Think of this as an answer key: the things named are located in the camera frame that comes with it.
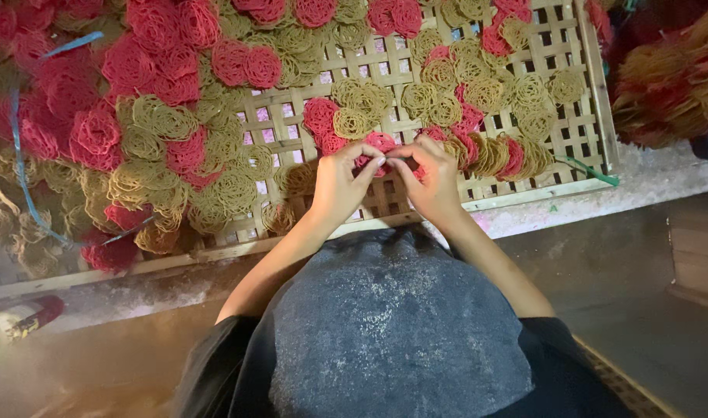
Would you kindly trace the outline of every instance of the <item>blue plastic string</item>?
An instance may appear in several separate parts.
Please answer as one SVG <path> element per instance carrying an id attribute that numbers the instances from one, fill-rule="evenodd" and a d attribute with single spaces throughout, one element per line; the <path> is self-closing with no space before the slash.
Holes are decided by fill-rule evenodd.
<path id="1" fill-rule="evenodd" d="M 83 46 L 87 43 L 91 43 L 96 39 L 101 38 L 104 36 L 103 33 L 101 32 L 92 32 L 89 33 L 86 36 L 83 36 L 81 38 L 78 38 L 74 41 L 71 41 L 69 43 L 66 43 L 65 45 L 62 45 L 60 47 L 57 47 L 53 49 L 52 51 L 44 54 L 42 56 L 42 59 L 45 59 L 47 57 L 52 57 L 53 55 L 57 53 L 61 53 L 64 51 L 69 51 L 73 48 L 77 48 L 79 46 Z M 14 87 L 11 89 L 11 112 L 9 113 L 9 122 L 11 124 L 11 131 L 14 136 L 14 148 L 16 150 L 16 166 L 18 167 L 18 178 L 19 178 L 19 185 L 21 186 L 21 189 L 24 191 L 24 198 L 26 199 L 26 206 L 29 207 L 29 213 L 32 214 L 32 218 L 34 221 L 42 228 L 45 232 L 47 232 L 49 235 L 52 235 L 55 237 L 57 240 L 68 244 L 68 245 L 92 245 L 86 242 L 74 242 L 72 240 L 67 239 L 65 236 L 60 235 L 57 232 L 52 231 L 50 229 L 50 226 L 46 224 L 42 218 L 39 216 L 39 212 L 37 212 L 37 208 L 34 206 L 34 201 L 32 200 L 32 195 L 29 193 L 29 188 L 26 186 L 26 173 L 24 172 L 24 154 L 21 152 L 21 136 L 19 135 L 19 89 Z M 110 242 L 114 242 L 117 240 L 120 240 L 121 238 L 126 237 L 127 235 L 131 234 L 132 232 L 135 232 L 142 228 L 145 224 L 150 222 L 155 218 L 155 215 L 151 215 L 142 223 L 137 225 L 135 228 L 132 228 L 128 231 L 124 231 L 122 233 L 119 233 L 117 236 L 108 239 L 105 242 L 102 242 L 99 245 L 106 245 L 109 244 Z"/>
<path id="2" fill-rule="evenodd" d="M 40 60 L 45 60 L 46 58 L 50 58 L 51 56 L 53 56 L 55 54 L 65 52 L 65 51 L 70 51 L 73 48 L 77 48 L 79 46 L 83 46 L 85 44 L 92 43 L 93 41 L 95 41 L 99 38 L 103 38 L 103 37 L 104 37 L 104 34 L 99 31 L 91 32 L 86 36 L 82 36 L 78 39 L 74 39 L 74 40 L 70 41 L 69 43 L 66 43 L 65 45 L 60 45 L 57 48 L 53 49 L 52 51 L 45 53 L 40 58 Z"/>

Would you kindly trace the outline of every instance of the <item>concrete floor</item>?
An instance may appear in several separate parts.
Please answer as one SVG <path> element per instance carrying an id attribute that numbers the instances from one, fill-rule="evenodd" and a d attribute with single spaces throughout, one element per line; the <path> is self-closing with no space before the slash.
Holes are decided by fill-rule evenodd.
<path id="1" fill-rule="evenodd" d="M 664 293 L 674 279 L 667 213 L 677 204 L 708 204 L 708 195 L 498 243 L 577 336 L 685 415 L 708 416 L 708 310 Z M 208 303 L 26 338 L 0 359 L 0 416 L 28 416 L 44 404 L 54 406 L 41 416 L 165 416 L 188 351 L 252 264 L 207 266 L 113 290 L 203 286 Z"/>

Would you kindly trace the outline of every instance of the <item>green string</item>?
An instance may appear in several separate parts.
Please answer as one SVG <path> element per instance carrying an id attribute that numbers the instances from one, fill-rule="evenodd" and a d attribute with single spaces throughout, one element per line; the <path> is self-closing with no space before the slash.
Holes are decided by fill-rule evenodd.
<path id="1" fill-rule="evenodd" d="M 615 186 L 615 187 L 620 185 L 619 178 L 615 178 L 615 177 L 607 176 L 606 174 L 602 174 L 599 171 L 594 170 L 590 166 L 587 166 L 586 164 L 580 162 L 579 160 L 577 160 L 573 157 L 555 156 L 555 161 L 562 163 L 563 161 L 559 161 L 558 158 L 565 158 L 567 161 L 573 161 L 575 164 L 578 164 L 581 168 L 578 168 L 578 167 L 574 167 L 574 168 L 576 168 L 577 170 L 582 170 L 582 171 L 586 172 L 587 176 L 594 176 L 594 177 L 598 178 L 599 180 L 601 180 L 602 182 L 609 183 L 610 185 Z"/>

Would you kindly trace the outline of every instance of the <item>black shirt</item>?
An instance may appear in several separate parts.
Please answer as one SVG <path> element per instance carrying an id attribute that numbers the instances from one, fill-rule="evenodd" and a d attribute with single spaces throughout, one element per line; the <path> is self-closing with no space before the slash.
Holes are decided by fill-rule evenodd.
<path id="1" fill-rule="evenodd" d="M 532 368 L 535 390 L 490 416 L 632 416 L 595 375 L 561 320 L 520 321 L 523 329 L 518 342 Z M 258 323 L 259 318 L 226 318 L 194 348 L 176 392 L 177 416 L 275 415 L 268 400 L 275 366 L 273 336 L 269 335 L 273 331 L 254 334 Z M 247 356 L 252 335 L 261 342 L 271 339 L 265 353 Z M 252 368 L 253 373 L 246 373 L 250 378 L 239 382 L 244 367 Z"/>

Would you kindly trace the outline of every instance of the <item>bamboo lattice tray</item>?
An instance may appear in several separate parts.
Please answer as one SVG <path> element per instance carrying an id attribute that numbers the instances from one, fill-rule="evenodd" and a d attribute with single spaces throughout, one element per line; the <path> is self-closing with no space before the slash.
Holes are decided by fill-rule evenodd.
<path id="1" fill-rule="evenodd" d="M 613 155 L 615 140 L 609 99 L 601 66 L 601 58 L 594 28 L 583 11 L 581 0 L 535 0 L 532 2 L 533 22 L 529 47 L 511 55 L 508 69 L 520 77 L 536 72 L 548 79 L 556 69 L 571 68 L 584 75 L 586 81 L 582 99 L 558 107 L 558 120 L 544 146 L 556 156 L 572 156 L 599 171 L 609 173 L 616 165 Z M 422 27 L 436 27 L 448 45 L 455 39 L 479 36 L 483 27 L 491 23 L 486 14 L 481 22 L 472 22 L 451 29 L 443 20 L 438 7 L 423 8 Z M 143 253 L 139 261 L 125 274 L 185 266 L 198 262 L 220 260 L 244 254 L 265 252 L 280 237 L 267 232 L 261 223 L 261 209 L 270 201 L 284 199 L 278 190 L 273 173 L 279 166 L 308 161 L 315 167 L 318 153 L 311 135 L 302 127 L 303 106 L 306 100 L 328 96 L 333 81 L 350 74 L 371 77 L 380 86 L 393 90 L 394 101 L 376 131 L 389 133 L 400 144 L 409 144 L 419 128 L 420 120 L 411 120 L 401 107 L 404 87 L 420 82 L 420 67 L 410 61 L 408 41 L 397 35 L 371 36 L 360 51 L 341 50 L 332 41 L 325 45 L 323 72 L 311 86 L 285 90 L 249 91 L 238 109 L 244 121 L 245 144 L 265 145 L 272 150 L 275 168 L 265 182 L 257 182 L 260 195 L 252 213 L 234 219 L 228 228 L 199 241 L 194 251 L 187 254 L 156 256 Z M 480 135 L 495 138 L 500 132 L 517 134 L 516 118 L 510 108 L 488 114 Z M 476 178 L 459 173 L 456 178 L 463 207 L 475 211 L 488 207 L 531 202 L 554 195 L 576 194 L 605 187 L 596 179 L 586 179 L 571 166 L 554 163 L 540 176 L 520 182 L 498 182 L 495 178 Z M 312 194 L 289 199 L 299 219 L 310 207 Z M 413 212 L 405 196 L 405 189 L 395 173 L 375 178 L 362 205 L 333 237 L 351 231 L 385 228 L 397 224 L 421 221 Z M 89 265 L 74 254 L 62 254 L 62 276 L 28 281 L 26 274 L 14 262 L 2 266 L 0 298 L 36 291 L 53 290 L 115 277 L 90 270 Z"/>

